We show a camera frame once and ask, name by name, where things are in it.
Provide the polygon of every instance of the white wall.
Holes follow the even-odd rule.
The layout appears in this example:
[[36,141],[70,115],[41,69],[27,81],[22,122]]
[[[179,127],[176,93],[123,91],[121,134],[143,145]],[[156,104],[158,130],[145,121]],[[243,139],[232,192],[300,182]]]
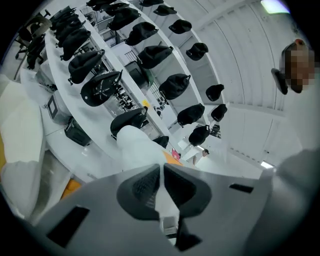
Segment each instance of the white wall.
[[198,167],[201,171],[212,174],[248,179],[259,179],[262,173],[261,169],[253,168],[253,166],[247,169],[236,168],[235,166],[225,163],[220,157],[216,157],[212,154],[207,157],[202,157],[196,164],[196,167]]

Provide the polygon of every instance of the white ceiling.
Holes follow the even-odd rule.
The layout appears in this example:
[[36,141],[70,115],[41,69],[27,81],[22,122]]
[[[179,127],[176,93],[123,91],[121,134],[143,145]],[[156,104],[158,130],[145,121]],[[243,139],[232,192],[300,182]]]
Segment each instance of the white ceiling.
[[277,165],[299,152],[299,140],[286,121],[296,95],[283,96],[271,75],[281,51],[294,39],[305,39],[291,17],[269,15],[259,0],[166,2],[192,23],[224,84],[225,101],[231,103],[220,122],[226,161],[243,168],[259,167],[263,160]]

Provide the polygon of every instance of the white floor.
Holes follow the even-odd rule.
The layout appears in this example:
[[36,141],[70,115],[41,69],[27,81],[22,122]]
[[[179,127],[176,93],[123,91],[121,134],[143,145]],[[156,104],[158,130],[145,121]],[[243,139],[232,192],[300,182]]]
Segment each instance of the white floor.
[[48,150],[44,154],[38,200],[30,222],[35,225],[46,210],[54,206],[70,179],[71,173]]

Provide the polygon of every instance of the black vent slot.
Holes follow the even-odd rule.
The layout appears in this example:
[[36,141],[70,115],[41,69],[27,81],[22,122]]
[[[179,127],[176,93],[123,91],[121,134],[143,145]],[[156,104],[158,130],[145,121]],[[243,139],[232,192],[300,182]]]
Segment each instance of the black vent slot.
[[236,184],[233,183],[229,186],[230,189],[234,189],[234,190],[239,190],[241,192],[245,192],[250,194],[252,192],[252,190],[254,190],[254,188],[252,186],[245,186],[245,185],[240,185],[240,184]]
[[57,245],[65,248],[88,213],[89,210],[86,208],[79,206],[74,207],[72,211],[50,231],[47,237]]
[[173,202],[179,208],[196,194],[196,186],[173,171],[164,171],[164,185]]

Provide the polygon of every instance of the office chair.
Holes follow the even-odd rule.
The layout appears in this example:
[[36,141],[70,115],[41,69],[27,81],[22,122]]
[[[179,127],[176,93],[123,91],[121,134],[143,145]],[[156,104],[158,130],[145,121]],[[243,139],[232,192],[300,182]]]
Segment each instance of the office chair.
[[37,16],[31,18],[26,25],[18,31],[18,37],[15,41],[20,44],[20,50],[15,55],[16,60],[19,58],[19,54],[27,53],[28,46],[32,39],[44,34],[51,26],[51,21],[46,18],[46,16],[51,16],[51,14],[47,9],[44,11],[44,16],[40,13],[37,14]]

